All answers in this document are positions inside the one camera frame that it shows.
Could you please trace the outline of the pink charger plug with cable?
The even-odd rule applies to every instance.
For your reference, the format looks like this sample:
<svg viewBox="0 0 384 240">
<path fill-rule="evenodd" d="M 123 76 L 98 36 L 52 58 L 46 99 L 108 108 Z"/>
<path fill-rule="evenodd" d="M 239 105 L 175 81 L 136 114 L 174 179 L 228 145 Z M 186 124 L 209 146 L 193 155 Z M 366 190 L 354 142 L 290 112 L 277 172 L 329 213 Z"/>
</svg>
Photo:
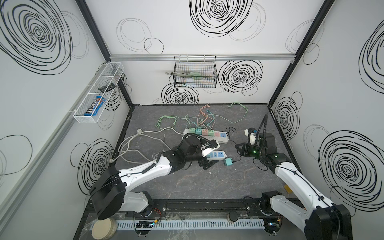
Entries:
<svg viewBox="0 0 384 240">
<path fill-rule="evenodd" d="M 213 121 L 213 118 L 210 116 L 209 104 L 206 104 L 204 107 L 200 108 L 200 112 L 197 117 L 197 128 L 201 129 L 202 135 L 207 136 L 209 133 L 210 123 Z"/>
</svg>

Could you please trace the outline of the small blue white power strip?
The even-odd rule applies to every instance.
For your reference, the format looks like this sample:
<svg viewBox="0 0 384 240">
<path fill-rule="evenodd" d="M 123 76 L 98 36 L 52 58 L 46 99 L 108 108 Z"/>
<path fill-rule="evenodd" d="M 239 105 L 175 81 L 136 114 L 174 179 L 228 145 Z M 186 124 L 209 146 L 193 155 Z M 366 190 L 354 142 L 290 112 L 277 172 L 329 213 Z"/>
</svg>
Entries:
<svg viewBox="0 0 384 240">
<path fill-rule="evenodd" d="M 213 151 L 209 153 L 206 158 L 208 161 L 221 161 L 227 158 L 227 155 L 224 151 Z"/>
</svg>

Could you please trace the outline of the large multicolour power strip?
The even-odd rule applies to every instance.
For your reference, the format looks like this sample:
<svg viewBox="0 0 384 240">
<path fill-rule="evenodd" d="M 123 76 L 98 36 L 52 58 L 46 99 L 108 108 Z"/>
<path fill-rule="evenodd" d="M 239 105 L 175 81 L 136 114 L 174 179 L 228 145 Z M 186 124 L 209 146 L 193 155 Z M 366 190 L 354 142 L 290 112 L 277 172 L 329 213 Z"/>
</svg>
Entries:
<svg viewBox="0 0 384 240">
<path fill-rule="evenodd" d="M 193 133 L 202 136 L 208 140 L 216 140 L 220 144 L 226 144 L 229 141 L 229 137 L 226 132 L 199 128 L 184 129 L 184 135 L 187 133 Z"/>
</svg>

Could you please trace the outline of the green charger plug with cable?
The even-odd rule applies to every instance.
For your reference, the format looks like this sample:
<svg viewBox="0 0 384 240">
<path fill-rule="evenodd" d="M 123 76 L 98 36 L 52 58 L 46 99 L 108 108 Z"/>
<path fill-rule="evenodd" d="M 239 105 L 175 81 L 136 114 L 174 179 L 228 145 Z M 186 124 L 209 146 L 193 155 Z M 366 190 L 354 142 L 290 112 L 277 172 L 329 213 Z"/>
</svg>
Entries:
<svg viewBox="0 0 384 240">
<path fill-rule="evenodd" d="M 177 123 L 177 121 L 178 120 L 181 120 L 181 119 L 183 119 L 183 118 L 181 118 L 181 117 L 178 117 L 178 116 L 161 116 L 159 119 L 158 119 L 158 121 L 157 121 L 157 123 L 156 123 L 156 128 L 159 128 L 159 129 L 164 129 L 164 128 L 162 128 L 161 127 L 161 124 L 162 124 L 162 121 L 163 120 L 169 120 L 169 119 L 172 119 L 172 120 L 174 120 L 174 122 L 173 122 L 173 125 L 172 125 L 172 127 L 170 127 L 170 128 L 174 128 L 174 126 L 176 125 L 176 123 Z M 189 132 L 190 133 L 196 133 L 196 128 L 189 128 L 188 129 L 189 130 Z"/>
</svg>

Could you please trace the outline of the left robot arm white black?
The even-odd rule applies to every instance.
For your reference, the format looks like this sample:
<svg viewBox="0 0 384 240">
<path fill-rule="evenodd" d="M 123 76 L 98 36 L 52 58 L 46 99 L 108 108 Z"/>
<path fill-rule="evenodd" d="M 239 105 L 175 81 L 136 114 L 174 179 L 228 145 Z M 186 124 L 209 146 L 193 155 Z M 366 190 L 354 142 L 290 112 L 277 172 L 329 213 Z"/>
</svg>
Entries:
<svg viewBox="0 0 384 240">
<path fill-rule="evenodd" d="M 207 156 L 219 147 L 216 140 L 186 134 L 177 146 L 159 152 L 155 160 L 130 169 L 109 167 L 90 190 L 90 200 L 98 220 L 106 220 L 119 212 L 132 212 L 144 218 L 150 216 L 154 208 L 150 194 L 147 191 L 135 193 L 133 190 L 183 169 L 186 163 L 197 162 L 204 170 L 208 169 L 213 162 Z"/>
</svg>

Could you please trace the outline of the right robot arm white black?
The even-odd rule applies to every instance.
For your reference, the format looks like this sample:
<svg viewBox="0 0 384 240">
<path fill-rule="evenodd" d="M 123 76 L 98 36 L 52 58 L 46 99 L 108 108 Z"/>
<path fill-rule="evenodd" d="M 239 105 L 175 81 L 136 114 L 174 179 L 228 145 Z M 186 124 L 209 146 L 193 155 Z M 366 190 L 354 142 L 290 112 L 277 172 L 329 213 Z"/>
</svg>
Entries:
<svg viewBox="0 0 384 240">
<path fill-rule="evenodd" d="M 284 153 L 278 153 L 275 137 L 250 128 L 248 141 L 236 145 L 243 157 L 259 160 L 279 177 L 297 196 L 302 206 L 288 200 L 278 191 L 263 193 L 260 209 L 264 215 L 274 213 L 288 219 L 308 240 L 351 240 L 351 213 L 344 205 L 336 205 L 318 191 Z"/>
</svg>

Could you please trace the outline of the yellow jar black lid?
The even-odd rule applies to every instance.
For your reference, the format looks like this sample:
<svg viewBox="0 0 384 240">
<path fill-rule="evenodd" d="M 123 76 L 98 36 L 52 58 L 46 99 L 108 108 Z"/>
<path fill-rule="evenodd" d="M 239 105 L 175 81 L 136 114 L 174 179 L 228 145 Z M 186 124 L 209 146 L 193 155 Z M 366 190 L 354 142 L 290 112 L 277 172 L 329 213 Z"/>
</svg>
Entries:
<svg viewBox="0 0 384 240">
<path fill-rule="evenodd" d="M 291 190 L 291 188 L 288 185 L 284 185 L 284 189 L 286 190 L 286 192 L 288 194 L 292 194 L 293 193 L 293 191 Z"/>
</svg>

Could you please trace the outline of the green kitchen tongs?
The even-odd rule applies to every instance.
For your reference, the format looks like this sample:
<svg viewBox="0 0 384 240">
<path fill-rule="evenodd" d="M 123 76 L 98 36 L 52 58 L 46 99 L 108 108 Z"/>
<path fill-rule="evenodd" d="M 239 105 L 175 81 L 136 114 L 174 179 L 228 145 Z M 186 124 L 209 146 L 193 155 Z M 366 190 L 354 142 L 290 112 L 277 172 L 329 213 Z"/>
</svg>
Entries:
<svg viewBox="0 0 384 240">
<path fill-rule="evenodd" d="M 199 72 L 165 72 L 166 75 L 182 78 L 191 78 L 193 80 L 201 80 L 204 76 Z"/>
</svg>

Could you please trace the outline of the black round knob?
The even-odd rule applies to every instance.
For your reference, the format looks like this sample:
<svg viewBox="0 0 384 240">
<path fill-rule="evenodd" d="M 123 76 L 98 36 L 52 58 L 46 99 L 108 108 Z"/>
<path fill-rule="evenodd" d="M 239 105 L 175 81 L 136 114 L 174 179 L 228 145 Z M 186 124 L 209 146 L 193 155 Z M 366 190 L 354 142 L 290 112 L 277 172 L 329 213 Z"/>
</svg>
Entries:
<svg viewBox="0 0 384 240">
<path fill-rule="evenodd" d="M 227 219 L 229 222 L 235 223 L 239 220 L 239 214 L 236 211 L 231 211 L 228 213 Z"/>
</svg>

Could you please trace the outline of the black remote control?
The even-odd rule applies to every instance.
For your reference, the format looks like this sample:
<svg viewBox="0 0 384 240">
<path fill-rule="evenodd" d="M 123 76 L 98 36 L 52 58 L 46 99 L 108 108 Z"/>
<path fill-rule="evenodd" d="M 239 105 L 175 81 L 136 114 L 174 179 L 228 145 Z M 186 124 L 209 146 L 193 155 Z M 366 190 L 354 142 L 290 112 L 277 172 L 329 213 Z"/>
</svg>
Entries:
<svg viewBox="0 0 384 240">
<path fill-rule="evenodd" d="M 102 86 L 100 88 L 98 88 L 98 90 L 101 92 L 101 93 L 107 93 L 109 91 L 112 91 L 116 88 L 116 85 L 114 83 L 110 83 L 108 85 L 105 85 L 105 86 Z"/>
</svg>

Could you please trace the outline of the blue candy packet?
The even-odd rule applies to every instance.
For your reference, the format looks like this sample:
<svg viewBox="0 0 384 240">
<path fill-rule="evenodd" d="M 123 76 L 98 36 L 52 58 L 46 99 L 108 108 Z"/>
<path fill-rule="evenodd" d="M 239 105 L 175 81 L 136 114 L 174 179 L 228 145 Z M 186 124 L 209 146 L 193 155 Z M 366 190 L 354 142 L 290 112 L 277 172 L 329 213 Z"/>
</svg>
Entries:
<svg viewBox="0 0 384 240">
<path fill-rule="evenodd" d="M 102 107 L 105 101 L 106 100 L 103 97 L 100 97 L 100 96 L 95 97 L 90 107 L 84 113 L 84 116 L 96 116 L 99 109 Z"/>
</svg>

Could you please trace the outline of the round beige lid container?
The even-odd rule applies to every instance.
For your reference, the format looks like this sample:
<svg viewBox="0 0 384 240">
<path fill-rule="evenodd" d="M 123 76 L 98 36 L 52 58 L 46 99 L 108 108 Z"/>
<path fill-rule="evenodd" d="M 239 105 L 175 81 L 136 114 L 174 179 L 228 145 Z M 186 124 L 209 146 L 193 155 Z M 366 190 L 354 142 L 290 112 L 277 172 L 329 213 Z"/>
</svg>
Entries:
<svg viewBox="0 0 384 240">
<path fill-rule="evenodd" d="M 117 228 L 115 219 L 97 220 L 92 227 L 92 237 L 95 240 L 108 240 L 116 233 Z"/>
</svg>

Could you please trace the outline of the black front rail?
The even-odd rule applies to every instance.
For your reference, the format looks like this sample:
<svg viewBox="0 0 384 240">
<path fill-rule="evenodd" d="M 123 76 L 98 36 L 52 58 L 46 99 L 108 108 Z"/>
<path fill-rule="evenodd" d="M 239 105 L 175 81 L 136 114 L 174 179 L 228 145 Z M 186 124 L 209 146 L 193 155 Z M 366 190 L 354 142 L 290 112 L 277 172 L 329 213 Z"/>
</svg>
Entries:
<svg viewBox="0 0 384 240">
<path fill-rule="evenodd" d="M 272 213 L 271 204 L 266 198 L 254 199 L 167 199 L 153 200 L 144 211 L 134 213 L 123 210 L 127 217 L 165 217 L 171 212 L 246 212 L 248 216 L 263 216 Z"/>
</svg>

